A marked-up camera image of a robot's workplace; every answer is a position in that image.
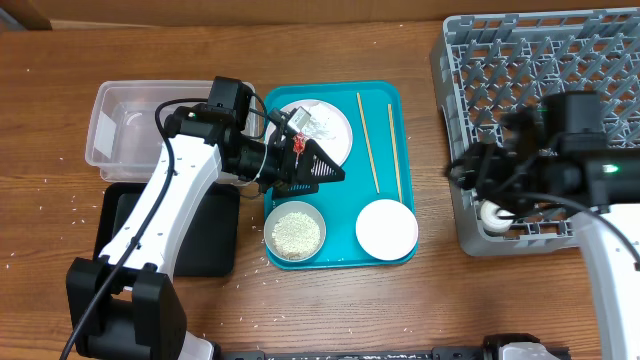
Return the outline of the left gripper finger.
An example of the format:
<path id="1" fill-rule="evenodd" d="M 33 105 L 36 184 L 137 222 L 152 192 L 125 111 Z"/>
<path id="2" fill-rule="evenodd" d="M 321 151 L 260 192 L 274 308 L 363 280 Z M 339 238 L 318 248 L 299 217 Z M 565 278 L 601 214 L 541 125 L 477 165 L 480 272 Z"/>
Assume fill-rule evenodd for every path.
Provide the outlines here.
<path id="1" fill-rule="evenodd" d="M 345 171 L 313 139 L 305 142 L 298 157 L 295 180 L 298 183 L 329 183 L 345 180 Z"/>
<path id="2" fill-rule="evenodd" d="M 318 184 L 286 184 L 279 183 L 273 187 L 274 198 L 289 198 L 317 193 Z"/>

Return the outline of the red snack wrapper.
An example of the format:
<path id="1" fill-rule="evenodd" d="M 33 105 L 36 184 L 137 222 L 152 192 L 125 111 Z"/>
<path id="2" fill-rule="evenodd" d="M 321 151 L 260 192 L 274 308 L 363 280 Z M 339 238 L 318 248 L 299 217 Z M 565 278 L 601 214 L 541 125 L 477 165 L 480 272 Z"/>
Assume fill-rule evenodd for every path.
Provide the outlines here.
<path id="1" fill-rule="evenodd" d="M 296 154 L 296 161 L 299 161 L 300 155 L 304 152 L 307 137 L 304 133 L 299 132 L 293 136 L 293 151 Z"/>

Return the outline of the white tissue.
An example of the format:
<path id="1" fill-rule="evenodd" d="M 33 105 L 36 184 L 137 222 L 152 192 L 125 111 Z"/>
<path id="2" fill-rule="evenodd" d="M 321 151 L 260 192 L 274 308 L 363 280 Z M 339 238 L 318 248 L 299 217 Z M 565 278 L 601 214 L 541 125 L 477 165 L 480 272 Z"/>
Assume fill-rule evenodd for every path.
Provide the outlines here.
<path id="1" fill-rule="evenodd" d="M 313 105 L 304 105 L 310 119 L 302 127 L 302 132 L 315 140 L 334 140 L 342 130 L 341 116 L 328 104 L 319 102 Z"/>

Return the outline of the white round plate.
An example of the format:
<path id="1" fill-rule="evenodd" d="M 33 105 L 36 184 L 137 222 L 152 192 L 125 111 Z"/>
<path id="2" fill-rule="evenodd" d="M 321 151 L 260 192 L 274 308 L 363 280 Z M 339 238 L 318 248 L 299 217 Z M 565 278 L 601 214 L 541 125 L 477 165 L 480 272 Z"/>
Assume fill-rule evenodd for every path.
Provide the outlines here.
<path id="1" fill-rule="evenodd" d="M 351 152 L 353 144 L 353 133 L 351 125 L 346 116 L 336 106 L 322 100 L 303 99 L 285 105 L 280 109 L 280 111 L 289 114 L 295 108 L 303 107 L 304 105 L 313 105 L 319 102 L 328 104 L 341 116 L 341 119 L 343 121 L 341 133 L 334 140 L 315 140 L 313 138 L 309 138 L 307 135 L 306 137 L 307 139 L 315 140 L 321 146 L 321 148 L 332 158 L 333 161 L 335 161 L 339 166 L 342 166 L 346 162 Z"/>

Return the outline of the grey bowl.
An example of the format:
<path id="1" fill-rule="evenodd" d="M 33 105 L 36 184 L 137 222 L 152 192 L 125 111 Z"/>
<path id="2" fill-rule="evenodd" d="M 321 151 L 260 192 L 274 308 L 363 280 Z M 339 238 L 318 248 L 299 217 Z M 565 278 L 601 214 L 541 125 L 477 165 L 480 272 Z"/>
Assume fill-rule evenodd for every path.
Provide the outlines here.
<path id="1" fill-rule="evenodd" d="M 301 212 L 301 213 L 305 213 L 307 215 L 309 215 L 310 217 L 312 217 L 316 223 L 319 225 L 320 227 L 320 231 L 321 231 L 321 245 L 319 246 L 319 248 L 315 251 L 315 253 L 313 255 L 311 255 L 310 257 L 301 259 L 301 260 L 287 260 L 283 257 L 281 257 L 275 249 L 275 246 L 273 244 L 273 239 L 272 239 L 272 231 L 273 228 L 276 224 L 276 222 L 282 218 L 283 216 L 285 216 L 288 213 L 291 212 Z M 306 203 L 306 202 L 302 202 L 302 201 L 288 201 L 285 203 L 282 203 L 281 205 L 277 206 L 276 208 L 274 208 L 271 213 L 269 214 L 269 216 L 267 217 L 266 221 L 265 221 L 265 225 L 264 225 L 264 240 L 265 240 L 265 244 L 267 249 L 277 258 L 283 260 L 283 261 L 287 261 L 287 262 L 303 262 L 306 261 L 308 259 L 311 259 L 313 256 L 316 255 L 316 253 L 322 248 L 322 246 L 324 245 L 324 241 L 326 238 L 326 224 L 324 221 L 323 216 L 320 214 L 320 212 L 313 207 L 312 205 Z"/>

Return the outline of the rice pile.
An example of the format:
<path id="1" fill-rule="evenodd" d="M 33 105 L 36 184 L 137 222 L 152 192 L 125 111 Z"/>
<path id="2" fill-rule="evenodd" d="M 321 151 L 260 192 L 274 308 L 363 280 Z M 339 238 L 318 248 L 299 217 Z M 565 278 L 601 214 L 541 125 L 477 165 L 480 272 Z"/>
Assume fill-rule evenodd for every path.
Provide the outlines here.
<path id="1" fill-rule="evenodd" d="M 301 212 L 280 218 L 272 231 L 276 252 L 287 260 L 310 257 L 321 245 L 321 231 L 316 221 Z"/>

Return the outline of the wooden chopstick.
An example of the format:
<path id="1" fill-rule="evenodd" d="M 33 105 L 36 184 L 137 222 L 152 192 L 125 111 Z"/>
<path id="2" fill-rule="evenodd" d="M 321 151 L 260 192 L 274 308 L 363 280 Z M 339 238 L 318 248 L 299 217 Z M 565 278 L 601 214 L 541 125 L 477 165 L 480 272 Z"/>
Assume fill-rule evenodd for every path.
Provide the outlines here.
<path id="1" fill-rule="evenodd" d="M 376 193 L 380 194 L 380 186 L 379 186 L 379 181 L 378 181 L 378 177 L 377 177 L 376 165 L 375 165 L 375 160 L 374 160 L 372 147 L 371 147 L 371 143 L 370 143 L 368 127 L 367 127 L 366 117 L 365 117 L 365 114 L 364 114 L 364 108 L 363 108 L 363 103 L 362 103 L 362 98 L 361 98 L 360 92 L 356 92 L 356 98 L 357 98 L 357 103 L 358 103 L 358 108 L 359 108 L 359 113 L 360 113 L 360 118 L 361 118 L 361 123 L 362 123 L 362 128 L 363 128 L 363 134 L 364 134 L 364 138 L 365 138 L 365 144 L 366 144 L 366 147 L 367 147 L 371 173 L 372 173 L 372 177 L 373 177 Z"/>
<path id="2" fill-rule="evenodd" d="M 399 167 L 399 159 L 398 159 L 398 152 L 397 152 L 396 132 L 395 132 L 392 104 L 387 105 L 387 111 L 388 111 L 388 120 L 389 120 L 389 127 L 390 127 L 391 146 L 392 146 L 392 152 L 393 152 L 395 178 L 396 178 L 396 185 L 397 185 L 397 192 L 398 192 L 398 201 L 402 203 L 403 192 L 402 192 L 402 183 L 401 183 L 401 177 L 400 177 L 400 167 Z"/>

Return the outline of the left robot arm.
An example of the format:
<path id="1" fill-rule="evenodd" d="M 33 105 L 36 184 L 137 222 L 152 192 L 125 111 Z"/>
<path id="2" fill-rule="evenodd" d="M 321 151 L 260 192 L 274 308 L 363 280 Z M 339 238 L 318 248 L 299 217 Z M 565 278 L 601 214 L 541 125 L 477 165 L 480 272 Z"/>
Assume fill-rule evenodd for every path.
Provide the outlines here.
<path id="1" fill-rule="evenodd" d="M 173 286 L 184 237 L 223 172 L 279 197 L 313 194 L 345 172 L 292 122 L 297 111 L 263 109 L 273 140 L 244 135 L 256 93 L 216 77 L 207 98 L 172 101 L 154 120 L 163 146 L 155 170 L 123 226 L 94 260 L 77 258 L 66 275 L 73 331 L 61 356 L 96 359 L 221 358 L 219 345 L 191 334 Z"/>

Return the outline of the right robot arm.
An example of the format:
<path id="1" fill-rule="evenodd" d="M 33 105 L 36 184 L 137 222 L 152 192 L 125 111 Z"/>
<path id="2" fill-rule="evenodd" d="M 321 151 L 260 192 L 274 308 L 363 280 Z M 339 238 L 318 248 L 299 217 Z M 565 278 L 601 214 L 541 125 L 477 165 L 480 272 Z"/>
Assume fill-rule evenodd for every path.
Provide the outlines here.
<path id="1" fill-rule="evenodd" d="M 639 356 L 639 151 L 611 148 L 594 91 L 548 95 L 502 119 L 511 145 L 475 143 L 445 170 L 450 183 L 491 204 L 483 225 L 561 209 L 591 280 L 605 359 Z"/>

